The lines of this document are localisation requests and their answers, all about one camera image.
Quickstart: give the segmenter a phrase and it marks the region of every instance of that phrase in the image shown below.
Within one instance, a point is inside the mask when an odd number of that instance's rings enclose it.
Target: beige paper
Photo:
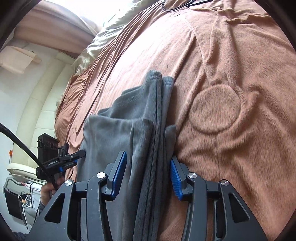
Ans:
[[[40,63],[41,59],[33,52],[14,46],[6,46],[0,52],[1,67],[15,74],[23,74],[31,61]]]

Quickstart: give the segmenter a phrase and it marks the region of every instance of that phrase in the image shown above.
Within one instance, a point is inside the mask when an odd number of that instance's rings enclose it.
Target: blue gripper pad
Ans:
[[[182,187],[181,187],[181,179],[178,175],[177,168],[174,164],[174,161],[170,161],[170,179],[172,181],[173,189],[175,195],[181,201],[183,199]]]
[[[126,152],[124,151],[122,154],[122,157],[120,159],[120,162],[118,164],[116,173],[114,175],[113,182],[112,182],[112,192],[111,192],[110,196],[113,200],[115,200],[115,197],[119,194],[124,171],[126,169],[126,162],[127,162],[127,155],[126,155]]]

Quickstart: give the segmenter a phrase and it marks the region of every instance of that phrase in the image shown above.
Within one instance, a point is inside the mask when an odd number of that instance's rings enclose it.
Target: cream leather headboard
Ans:
[[[56,102],[73,74],[73,62],[73,58],[59,52],[38,81],[22,113],[16,136],[36,156],[38,136],[47,133],[55,137]],[[36,179],[36,167],[37,164],[22,149],[13,146],[11,163],[7,167],[12,175]]]

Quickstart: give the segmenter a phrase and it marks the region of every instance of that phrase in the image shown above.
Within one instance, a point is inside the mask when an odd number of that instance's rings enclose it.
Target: human hand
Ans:
[[[65,182],[65,177],[61,176],[58,180],[57,180],[57,185],[58,188]],[[55,189],[52,183],[46,183],[41,187],[41,192],[40,192],[40,196],[41,196],[41,202],[44,205],[47,205],[51,196],[50,196],[50,191],[52,192],[52,195],[55,194]]]

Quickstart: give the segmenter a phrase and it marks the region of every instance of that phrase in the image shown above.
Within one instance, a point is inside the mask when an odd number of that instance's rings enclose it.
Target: folded gray clothing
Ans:
[[[124,91],[108,109],[84,123],[77,181],[104,171],[120,150],[127,166],[119,195],[106,202],[114,241],[156,240],[168,185],[168,165],[176,140],[175,126],[165,128],[173,78],[150,71],[142,86]],[[81,235],[86,240],[85,202]]]

